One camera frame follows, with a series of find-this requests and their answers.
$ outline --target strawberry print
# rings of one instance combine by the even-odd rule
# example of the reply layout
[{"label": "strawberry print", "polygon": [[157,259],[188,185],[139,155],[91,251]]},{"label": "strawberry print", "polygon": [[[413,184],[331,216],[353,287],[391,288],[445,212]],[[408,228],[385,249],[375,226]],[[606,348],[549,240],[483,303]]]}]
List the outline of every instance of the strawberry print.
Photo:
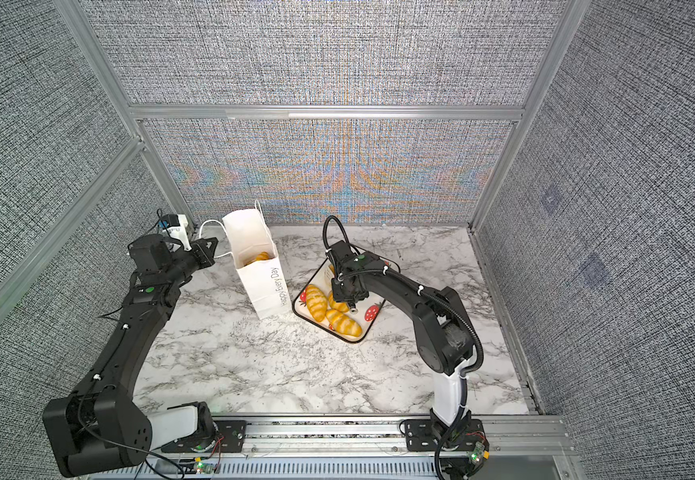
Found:
[{"label": "strawberry print", "polygon": [[366,320],[367,322],[370,322],[377,318],[377,314],[380,312],[380,307],[379,305],[372,305],[366,310],[366,315],[363,316],[363,319]]}]

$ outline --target aluminum frame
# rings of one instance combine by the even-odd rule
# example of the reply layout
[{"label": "aluminum frame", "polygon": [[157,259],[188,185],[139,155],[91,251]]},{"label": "aluminum frame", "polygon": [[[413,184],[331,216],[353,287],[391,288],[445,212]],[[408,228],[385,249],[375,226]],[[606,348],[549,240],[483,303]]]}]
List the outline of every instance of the aluminum frame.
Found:
[{"label": "aluminum frame", "polygon": [[[585,480],[563,419],[558,416],[476,416],[483,422],[492,457],[552,458],[562,480]],[[223,473],[213,478],[435,478],[433,452],[409,452],[400,423],[427,415],[223,413],[216,421],[246,420],[239,453],[222,453]],[[196,454],[166,454],[179,460]],[[467,456],[468,452],[441,452]],[[127,467],[95,479],[154,478],[147,468]],[[187,475],[187,478],[201,478]]]},{"label": "aluminum frame", "polygon": [[145,144],[143,159],[150,173],[156,180],[167,203],[176,213],[188,216],[189,222],[195,226],[196,219],[190,211],[185,198],[180,193],[174,178],[170,175],[166,164],[158,154],[156,146],[152,143],[145,129],[132,116],[129,108],[129,96],[123,89],[118,75],[113,70],[112,64],[97,39],[89,19],[84,13],[83,7],[77,0],[54,0],[54,5],[65,20],[70,33],[74,36],[81,52],[100,80],[110,103],[121,118],[122,123],[133,138],[141,140]]},{"label": "aluminum frame", "polygon": [[44,237],[22,259],[12,274],[1,283],[0,325],[143,146],[138,138],[132,138],[126,142],[119,153],[84,189],[81,196],[65,210]]},{"label": "aluminum frame", "polygon": [[569,48],[569,44],[574,38],[574,33],[576,33],[579,24],[582,22],[590,2],[591,0],[569,0],[569,3],[566,5],[561,20],[555,27],[553,38],[545,52],[545,56],[539,64],[532,88],[526,96],[525,115],[515,125],[515,129],[511,130],[505,149],[497,160],[478,199],[476,210],[473,212],[472,220],[470,221],[474,231],[480,230],[483,222],[486,220],[489,209],[494,204],[510,167],[513,166],[515,156],[521,149],[521,144],[531,129],[537,111],[539,111],[539,107],[545,99],[545,94],[547,94],[550,85],[553,83],[555,73],[558,72],[566,50]]},{"label": "aluminum frame", "polygon": [[417,120],[510,120],[523,118],[520,106],[475,105],[214,105],[130,104],[134,118],[230,118],[237,120],[292,120],[298,118],[364,118]]},{"label": "aluminum frame", "polygon": [[[493,456],[575,456],[563,419],[550,415],[475,415],[483,422]],[[216,421],[246,420],[240,453],[228,457],[374,457],[432,456],[409,452],[399,424],[429,415],[255,415],[221,414]],[[468,452],[442,452],[466,456]],[[180,454],[169,454],[179,458]]]},{"label": "aluminum frame", "polygon": [[499,284],[496,282],[496,277],[494,276],[489,258],[483,253],[483,247],[478,240],[478,236],[472,229],[468,229],[468,236],[470,238],[470,245],[473,247],[473,252],[476,254],[476,260],[478,260],[478,264],[481,268],[483,279],[487,283],[487,288],[489,289],[494,307],[494,314],[499,322],[499,328],[502,330],[510,359],[513,360],[515,373],[518,375],[518,382],[523,390],[523,397],[526,400],[526,405],[529,407],[530,411],[542,415],[546,411],[545,403],[539,395],[539,389],[536,386],[529,360],[526,359],[526,354],[521,345],[520,338],[518,337],[518,332],[515,331],[515,325],[510,318],[510,313],[507,310],[502,292],[499,290]]}]

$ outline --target white paper bag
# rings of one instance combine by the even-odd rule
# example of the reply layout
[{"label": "white paper bag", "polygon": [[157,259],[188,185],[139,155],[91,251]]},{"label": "white paper bag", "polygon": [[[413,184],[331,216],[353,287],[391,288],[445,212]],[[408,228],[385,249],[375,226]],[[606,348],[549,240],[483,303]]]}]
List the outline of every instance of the white paper bag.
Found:
[{"label": "white paper bag", "polygon": [[[222,226],[230,241],[230,253],[236,264],[236,272],[246,288],[257,315],[264,319],[270,315],[292,309],[292,300],[278,258],[278,248],[270,235],[270,229],[257,208],[236,210],[222,217]],[[251,263],[262,252],[270,260]]]}]

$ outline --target paper bag handle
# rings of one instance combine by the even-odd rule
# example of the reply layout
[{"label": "paper bag handle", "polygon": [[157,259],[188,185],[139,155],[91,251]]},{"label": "paper bag handle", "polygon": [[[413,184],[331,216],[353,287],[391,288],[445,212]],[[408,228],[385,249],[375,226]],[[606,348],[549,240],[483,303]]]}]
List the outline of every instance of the paper bag handle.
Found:
[{"label": "paper bag handle", "polygon": [[[201,226],[199,226],[199,238],[201,238],[201,233],[203,233],[203,226],[206,225],[206,224],[208,224],[209,222],[214,222],[214,223],[216,223],[216,224],[219,224],[219,226],[222,227],[222,231],[225,232],[225,238],[228,237],[228,231],[225,230],[225,225],[223,225],[221,221],[219,221],[219,220],[214,220],[214,219],[212,218],[212,219],[210,219],[210,220],[207,220],[207,221],[204,222],[203,224],[201,224]],[[225,254],[222,254],[222,255],[215,255],[214,257],[215,257],[215,258],[219,258],[220,256],[225,256],[225,255],[233,255],[232,250],[229,251],[229,252],[227,252],[227,253],[225,253]]]},{"label": "paper bag handle", "polygon": [[262,204],[259,203],[259,200],[254,200],[254,207],[257,210],[257,212],[259,212],[259,216],[262,217],[262,223],[265,225],[265,232],[268,234],[268,239],[270,240],[270,243],[275,245],[275,242],[273,241],[273,236],[270,235],[270,228],[268,228],[268,222],[265,221],[265,215],[262,213]]}]

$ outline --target cable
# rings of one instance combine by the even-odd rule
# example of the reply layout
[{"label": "cable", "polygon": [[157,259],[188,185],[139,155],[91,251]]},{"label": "cable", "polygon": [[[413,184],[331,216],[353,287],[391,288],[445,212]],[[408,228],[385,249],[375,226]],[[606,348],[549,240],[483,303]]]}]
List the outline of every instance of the cable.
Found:
[{"label": "cable", "polygon": [[449,428],[447,428],[446,432],[444,432],[441,436],[438,446],[436,447],[436,453],[433,456],[433,466],[436,468],[436,476],[438,476],[438,480],[446,480],[441,472],[441,449],[443,448],[443,444],[449,441],[449,437],[451,437],[451,434],[457,427],[459,420],[461,420],[462,416],[465,414],[464,405],[467,405],[467,380],[465,377],[461,376],[459,378],[459,383],[462,388],[462,393],[459,395],[459,408],[457,410],[457,415],[454,417],[454,421],[449,424]]},{"label": "cable", "polygon": [[[368,249],[363,248],[361,245],[351,244],[351,246],[353,246],[353,247],[355,247],[355,248],[358,248],[359,250],[363,250],[364,252],[368,252],[368,251],[369,251]],[[381,256],[381,255],[377,255],[377,256],[379,256],[382,260],[386,260],[386,261],[390,262],[391,264],[394,264],[394,265],[396,266],[396,268],[398,269],[398,270],[396,270],[396,271],[400,274],[400,265],[398,264],[397,261],[391,260],[391,259],[387,258],[386,256]]]},{"label": "cable", "polygon": [[156,228],[158,226],[158,224],[161,223],[161,217],[163,216],[163,210],[161,210],[160,208],[158,210],[156,210],[156,216],[158,216],[158,220],[156,220],[156,222],[153,224],[153,226],[151,226],[148,230],[145,230],[145,234],[148,234],[152,229]]},{"label": "cable", "polygon": [[[110,356],[108,357],[108,360],[105,360],[105,364],[104,364],[103,367],[100,369],[101,372],[104,372],[104,371],[105,371],[105,369],[106,369],[107,366],[108,366],[108,363],[110,363],[110,360],[112,360],[112,357],[115,356],[116,352],[117,352],[118,349],[121,347],[121,344],[123,343],[123,337],[125,337],[125,336],[126,336],[126,333],[129,331],[129,326],[125,324],[124,326],[122,326],[122,330],[123,330],[123,333],[121,334],[121,338],[118,340],[118,343],[116,344],[116,348],[113,349],[113,351],[110,353]],[[182,480],[183,478],[185,478],[185,470],[184,470],[182,467],[180,467],[176,462],[174,462],[173,460],[171,460],[170,458],[167,458],[167,457],[165,457],[165,456],[162,456],[162,455],[160,455],[160,454],[158,454],[158,453],[155,453],[155,452],[152,452],[152,451],[150,451],[150,450],[145,450],[144,448],[131,447],[131,446],[128,446],[128,445],[124,445],[124,444],[122,444],[122,443],[118,443],[118,442],[114,442],[114,441],[112,441],[112,440],[108,440],[108,439],[106,439],[106,438],[103,438],[102,436],[97,435],[96,433],[94,433],[94,432],[91,430],[91,428],[89,428],[89,426],[84,422],[84,419],[81,418],[81,411],[84,409],[83,407],[84,407],[84,402],[86,401],[86,398],[89,396],[90,392],[92,391],[92,389],[93,389],[93,387],[94,387],[94,381],[97,381],[97,379],[94,379],[94,380],[92,381],[92,383],[89,385],[89,389],[86,390],[86,393],[84,393],[84,396],[81,397],[81,400],[80,400],[79,403],[78,403],[78,412],[77,412],[76,418],[77,418],[77,420],[78,420],[78,423],[81,425],[81,430],[86,431],[86,433],[88,433],[89,435],[93,436],[94,438],[100,440],[103,444],[104,444],[104,443],[109,443],[109,444],[114,445],[114,446],[119,446],[119,447],[123,447],[123,448],[128,448],[129,450],[134,450],[135,452],[143,452],[143,453],[145,453],[145,454],[147,454],[147,455],[156,456],[156,457],[158,457],[158,458],[161,458],[161,459],[163,459],[163,460],[166,460],[167,462],[171,463],[173,466],[176,466],[176,467],[177,467],[177,471],[180,472],[180,473],[182,474],[182,476],[180,477],[180,480]],[[150,467],[150,469],[151,469],[153,472],[157,473],[161,478],[165,478],[166,480],[175,480],[174,478],[171,478],[171,477],[167,477],[167,476],[165,476],[165,475],[162,475],[160,472],[157,472],[155,469],[153,469],[153,467]]]},{"label": "cable", "polygon": [[118,307],[117,309],[115,309],[112,312],[103,313],[102,315],[98,316],[97,318],[106,318],[108,315],[112,315],[115,312],[120,312],[121,310],[123,310],[122,306]]},{"label": "cable", "polygon": [[353,246],[353,244],[350,243],[350,240],[348,239],[348,233],[345,232],[345,227],[342,226],[342,222],[340,221],[340,219],[338,219],[336,216],[333,216],[333,215],[327,216],[326,220],[324,220],[324,231],[323,231],[321,237],[324,241],[324,249],[326,250],[326,257],[328,257],[329,261],[332,262],[332,265],[334,265],[334,269],[336,269],[337,268],[337,262],[336,262],[336,260],[334,260],[334,255],[332,254],[332,248],[329,246],[328,240],[326,240],[326,232],[329,228],[329,222],[331,222],[332,220],[337,223],[337,226],[340,227],[340,231],[342,232],[342,238],[343,238],[345,244],[347,244],[349,247],[351,247],[356,255],[360,255],[361,252],[359,252],[358,249],[355,246]]},{"label": "cable", "polygon": [[137,468],[137,473],[134,474],[134,480],[137,480],[137,477],[140,476],[140,472],[142,471],[142,467],[144,467],[144,466],[145,466],[144,463],[140,463],[140,467]]}]

